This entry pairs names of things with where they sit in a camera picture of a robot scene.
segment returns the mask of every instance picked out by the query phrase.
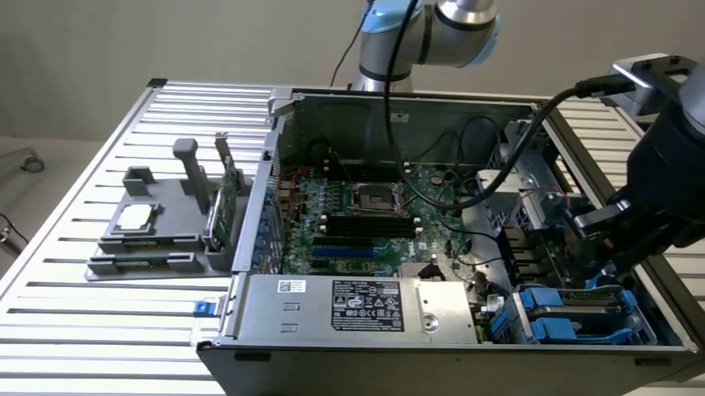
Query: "slotted aluminum surface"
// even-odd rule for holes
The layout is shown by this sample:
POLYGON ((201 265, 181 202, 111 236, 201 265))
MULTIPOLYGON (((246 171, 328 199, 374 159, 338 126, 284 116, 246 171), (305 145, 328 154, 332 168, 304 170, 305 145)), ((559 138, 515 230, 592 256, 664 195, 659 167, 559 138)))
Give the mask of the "slotted aluminum surface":
MULTIPOLYGON (((87 283, 85 260, 123 195, 129 166, 158 178, 185 177, 171 155, 178 138, 198 140, 198 159, 217 176, 217 132, 229 132, 237 165, 254 176, 272 87, 170 82, 150 88, 0 280, 0 394, 220 395, 191 347, 193 303, 222 295, 229 279, 87 283)), ((561 111, 616 186, 636 129, 600 102, 569 101, 561 111)), ((671 262, 705 299, 705 244, 675 251, 671 262)), ((202 319, 205 335, 217 319, 202 319)), ((703 385, 705 378, 691 381, 703 385)), ((656 395, 665 389, 641 389, 656 395)), ((668 389, 669 394, 695 388, 668 389)))

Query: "white wall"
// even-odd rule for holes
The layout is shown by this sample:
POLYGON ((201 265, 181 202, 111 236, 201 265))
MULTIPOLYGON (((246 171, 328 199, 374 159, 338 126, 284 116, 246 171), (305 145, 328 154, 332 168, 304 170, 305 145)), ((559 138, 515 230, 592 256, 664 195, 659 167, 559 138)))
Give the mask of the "white wall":
MULTIPOLYGON (((0 134, 105 139, 151 77, 325 85, 361 2, 0 0, 0 134)), ((703 0, 499 3, 488 63, 420 67, 417 88, 551 94, 620 57, 704 52, 703 0)))

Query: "black cable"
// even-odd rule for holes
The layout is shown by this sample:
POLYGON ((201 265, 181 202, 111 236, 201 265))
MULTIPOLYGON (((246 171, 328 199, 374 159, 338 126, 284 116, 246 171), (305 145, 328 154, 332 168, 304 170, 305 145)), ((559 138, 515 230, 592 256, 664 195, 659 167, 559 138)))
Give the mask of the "black cable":
POLYGON ((9 222, 9 226, 15 230, 15 233, 18 234, 18 236, 25 240, 25 243, 30 244, 30 240, 29 240, 27 237, 23 235, 23 233, 21 232, 21 230, 18 229, 18 227, 15 226, 15 224, 13 224, 13 222, 10 221, 9 216, 6 216, 5 214, 0 213, 0 217, 3 217, 3 218, 5 218, 5 221, 9 222))
POLYGON ((349 48, 345 49, 344 56, 341 57, 341 61, 338 62, 338 65, 336 67, 336 70, 333 71, 333 77, 330 78, 330 86, 336 84, 336 77, 338 75, 338 70, 341 69, 341 66, 344 66, 345 58, 349 56, 349 52, 353 49, 353 45, 356 45, 357 37, 361 35, 362 26, 365 25, 365 20, 368 19, 368 15, 370 14, 370 11, 373 11, 373 6, 376 4, 376 0, 369 0, 368 2, 368 11, 365 12, 365 15, 362 15, 361 25, 357 27, 356 35, 353 36, 353 41, 350 42, 349 48))
POLYGON ((422 190, 420 190, 418 187, 413 184, 413 181, 410 177, 406 175, 405 172, 405 162, 401 157, 400 152, 400 146, 397 145, 397 141, 394 138, 394 132, 393 132, 393 122, 392 122, 392 85, 393 85, 393 76, 394 76, 394 65, 397 64, 397 57, 400 55, 400 48, 402 39, 406 33, 406 28, 409 26, 409 21, 412 20, 414 9, 417 7, 417 3, 420 0, 412 0, 409 2, 409 6, 406 7, 406 15, 405 19, 402 20, 401 26, 400 26, 400 34, 397 35, 397 41, 394 42, 393 52, 389 58, 389 66, 388 66, 388 78, 385 80, 385 93, 382 96, 384 99, 384 110, 385 110, 385 129, 388 132, 388 141, 389 145, 393 150, 396 162, 400 166, 400 174, 404 182, 409 185, 414 193, 417 193, 421 200, 433 206, 437 209, 441 210, 463 210, 468 209, 469 207, 480 204, 484 202, 488 197, 491 197, 495 192, 497 191, 497 188, 500 188, 500 185, 503 182, 508 179, 508 175, 512 172, 515 165, 517 164, 517 161, 520 160, 521 154, 525 152, 527 147, 529 146, 529 143, 532 142, 532 137, 536 134, 541 123, 548 118, 552 111, 557 108, 559 104, 565 101, 569 97, 573 97, 577 93, 585 93, 587 89, 579 89, 576 87, 563 91, 559 93, 547 103, 541 111, 539 112, 537 119, 532 122, 532 127, 527 131, 527 133, 521 136, 520 142, 517 143, 517 148, 515 149, 515 152, 511 156, 511 158, 507 161, 505 167, 501 169, 500 174, 495 178, 493 182, 489 184, 488 188, 483 190, 481 194, 479 196, 475 196, 469 200, 457 203, 457 204, 444 204, 438 201, 436 201, 433 198, 430 198, 422 190))
POLYGON ((330 142, 330 140, 328 140, 326 137, 322 136, 322 137, 318 137, 316 139, 312 139, 312 141, 306 145, 306 149, 305 149, 305 165, 306 166, 312 166, 313 165, 312 151, 313 151, 313 148, 317 146, 317 144, 325 144, 328 149, 332 148, 332 142, 330 142))
POLYGON ((444 186, 444 188, 441 189, 441 191, 438 192, 438 197, 437 197, 437 201, 441 202, 441 200, 444 199, 444 194, 445 192, 449 190, 449 187, 453 186, 453 183, 449 183, 444 186))
POLYGON ((459 141, 459 162, 461 161, 461 158, 464 157, 465 153, 464 153, 464 148, 461 147, 461 137, 459 136, 459 134, 456 132, 453 132, 452 130, 446 130, 440 136, 438 138, 436 139, 436 141, 433 142, 432 146, 429 146, 429 148, 420 154, 414 155, 412 157, 412 159, 409 160, 410 162, 414 162, 417 161, 420 158, 422 158, 428 153, 432 152, 432 150, 438 146, 438 144, 441 143, 441 141, 444 140, 444 138, 448 136, 448 135, 452 135, 456 137, 457 141, 459 141))
POLYGON ((493 237, 489 233, 481 233, 481 232, 477 232, 477 231, 465 231, 464 229, 457 229, 456 227, 453 227, 451 224, 445 223, 444 222, 444 219, 438 218, 438 222, 441 223, 441 225, 444 227, 446 227, 451 231, 453 231, 455 233, 461 233, 464 235, 480 235, 481 237, 485 237, 488 239, 492 239, 493 242, 497 242, 497 237, 493 237))
POLYGON ((503 143, 503 129, 497 125, 497 121, 495 121, 487 115, 476 115, 475 117, 471 117, 471 119, 468 121, 465 121, 465 125, 463 126, 463 129, 461 129, 461 135, 459 136, 459 141, 461 143, 460 146, 459 146, 459 155, 461 155, 461 152, 463 152, 461 150, 464 149, 465 132, 468 131, 468 128, 469 128, 471 124, 473 124, 479 120, 485 120, 493 125, 495 134, 497 135, 497 145, 496 145, 496 147, 500 148, 500 145, 503 143))
POLYGON ((508 298, 512 293, 509 293, 508 289, 505 289, 503 286, 500 286, 497 283, 495 282, 488 282, 488 290, 489 290, 489 294, 496 294, 492 292, 492 289, 497 289, 497 291, 500 291, 500 294, 508 298))
POLYGON ((505 260, 503 257, 491 258, 489 260, 485 260, 484 262, 475 262, 472 264, 468 264, 469 266, 481 266, 484 264, 489 264, 491 262, 497 262, 500 260, 505 260))

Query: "barcode sticker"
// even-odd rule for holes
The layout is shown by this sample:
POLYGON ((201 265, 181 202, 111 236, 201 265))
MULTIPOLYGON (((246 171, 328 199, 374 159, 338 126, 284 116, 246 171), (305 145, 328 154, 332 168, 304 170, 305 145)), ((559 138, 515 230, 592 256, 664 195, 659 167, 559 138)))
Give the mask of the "barcode sticker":
POLYGON ((305 280, 281 280, 277 285, 278 293, 305 293, 306 292, 306 281, 305 280))

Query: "power supply label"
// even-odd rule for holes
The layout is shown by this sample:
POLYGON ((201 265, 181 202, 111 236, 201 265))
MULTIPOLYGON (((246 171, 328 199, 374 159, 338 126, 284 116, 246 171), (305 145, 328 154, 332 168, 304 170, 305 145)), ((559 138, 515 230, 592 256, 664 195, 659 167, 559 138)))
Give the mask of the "power supply label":
POLYGON ((400 282, 333 281, 330 325, 340 332, 404 332, 400 282))

